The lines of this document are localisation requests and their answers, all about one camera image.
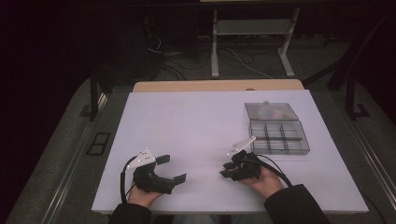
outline floor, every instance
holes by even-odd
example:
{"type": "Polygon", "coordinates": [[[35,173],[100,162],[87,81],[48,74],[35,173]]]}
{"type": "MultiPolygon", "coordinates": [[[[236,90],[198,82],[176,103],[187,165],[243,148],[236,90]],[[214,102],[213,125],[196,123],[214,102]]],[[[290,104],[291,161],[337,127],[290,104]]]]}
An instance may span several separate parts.
{"type": "MultiPolygon", "coordinates": [[[[295,78],[304,80],[334,63],[349,45],[348,42],[331,42],[325,47],[324,41],[322,36],[303,36],[291,40],[288,57],[295,78]]],[[[198,43],[198,55],[167,48],[163,53],[164,60],[157,62],[159,73],[154,80],[211,79],[210,40],[202,36],[198,43]]],[[[286,79],[276,52],[281,44],[281,36],[220,38],[219,79],[286,79]]],[[[359,84],[356,101],[367,108],[371,117],[352,121],[344,110],[345,87],[340,91],[327,90],[326,84],[331,75],[305,88],[311,91],[357,186],[373,203],[366,201],[370,211],[365,214],[331,214],[328,217],[336,224],[383,223],[382,217],[388,223],[396,223],[396,207],[389,200],[390,196],[384,190],[386,185],[379,181],[380,175],[373,172],[373,167],[367,161],[369,157],[364,152],[371,147],[386,174],[390,178],[396,176],[396,165],[393,163],[393,158],[396,158],[396,151],[393,150],[396,146],[396,128],[359,84]]],[[[107,216],[92,212],[91,206],[131,89],[132,86],[127,84],[116,86],[103,99],[98,117],[90,121],[89,117],[81,116],[84,106],[90,104],[89,81],[81,85],[7,223],[108,222],[107,216]],[[86,155],[96,133],[110,133],[105,152],[102,156],[86,155]]]]}

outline dark background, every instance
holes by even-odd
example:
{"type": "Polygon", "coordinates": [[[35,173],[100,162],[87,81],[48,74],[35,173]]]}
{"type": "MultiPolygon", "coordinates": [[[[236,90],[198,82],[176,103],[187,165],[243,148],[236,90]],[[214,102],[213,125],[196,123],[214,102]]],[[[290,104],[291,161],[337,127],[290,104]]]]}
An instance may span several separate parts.
{"type": "MultiPolygon", "coordinates": [[[[295,35],[364,35],[387,8],[387,1],[303,7],[295,35]]],[[[118,83],[150,80],[156,59],[146,51],[149,37],[144,32],[144,11],[95,13],[76,10],[67,1],[9,0],[0,10],[3,223],[81,83],[92,72],[104,91],[118,83]]],[[[289,8],[280,7],[273,15],[289,12],[289,8]]],[[[224,11],[222,16],[233,18],[236,14],[260,17],[260,13],[243,10],[224,11]]],[[[208,15],[207,10],[172,14],[157,10],[151,18],[158,30],[150,31],[183,49],[183,45],[195,44],[196,36],[210,35],[208,15]]],[[[392,13],[378,30],[353,72],[396,123],[395,15],[392,13]]]]}

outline box lid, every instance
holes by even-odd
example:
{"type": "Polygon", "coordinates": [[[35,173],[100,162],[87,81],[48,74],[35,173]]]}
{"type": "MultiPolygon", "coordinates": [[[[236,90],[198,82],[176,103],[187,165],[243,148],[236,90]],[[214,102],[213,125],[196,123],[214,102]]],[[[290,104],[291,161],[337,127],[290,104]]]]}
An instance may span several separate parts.
{"type": "Polygon", "coordinates": [[[245,103],[250,120],[291,121],[298,117],[287,103],[245,103]]]}

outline white bracket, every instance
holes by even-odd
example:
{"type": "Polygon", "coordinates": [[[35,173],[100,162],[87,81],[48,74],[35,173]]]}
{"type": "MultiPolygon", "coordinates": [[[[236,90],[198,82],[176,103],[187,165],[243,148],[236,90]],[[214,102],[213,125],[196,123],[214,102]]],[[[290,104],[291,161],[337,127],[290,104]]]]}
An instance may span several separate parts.
{"type": "Polygon", "coordinates": [[[251,136],[245,140],[239,141],[237,143],[233,143],[233,149],[227,153],[227,156],[233,156],[237,153],[239,153],[240,151],[242,151],[243,149],[245,149],[245,147],[247,147],[248,145],[250,145],[250,143],[254,142],[254,140],[256,140],[255,136],[251,136]]]}
{"type": "Polygon", "coordinates": [[[127,169],[133,169],[139,166],[144,166],[150,163],[155,162],[155,157],[149,148],[146,148],[142,152],[140,152],[137,157],[128,164],[127,169]]]}

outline clear plastic box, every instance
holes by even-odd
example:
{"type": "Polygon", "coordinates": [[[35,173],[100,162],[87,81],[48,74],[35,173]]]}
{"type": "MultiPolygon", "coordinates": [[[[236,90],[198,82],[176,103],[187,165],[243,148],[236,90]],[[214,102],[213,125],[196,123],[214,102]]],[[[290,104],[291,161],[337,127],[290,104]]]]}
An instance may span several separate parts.
{"type": "Polygon", "coordinates": [[[287,103],[245,103],[256,154],[306,155],[309,145],[298,117],[287,103]]]}

